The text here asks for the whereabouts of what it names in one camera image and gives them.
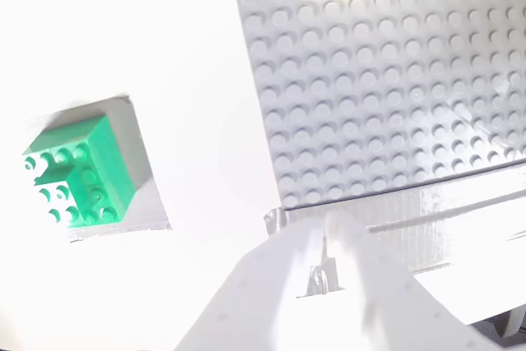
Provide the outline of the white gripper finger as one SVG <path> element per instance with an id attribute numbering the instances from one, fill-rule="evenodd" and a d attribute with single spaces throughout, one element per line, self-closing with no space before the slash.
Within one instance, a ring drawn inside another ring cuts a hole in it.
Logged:
<path id="1" fill-rule="evenodd" d="M 455 318 L 357 221 L 328 215 L 325 236 L 341 284 L 360 316 L 352 329 L 367 339 L 371 349 L 500 349 Z"/>
<path id="2" fill-rule="evenodd" d="M 307 295 L 324 238 L 322 220 L 301 221 L 248 252 L 175 349 L 276 350 L 279 324 Z"/>

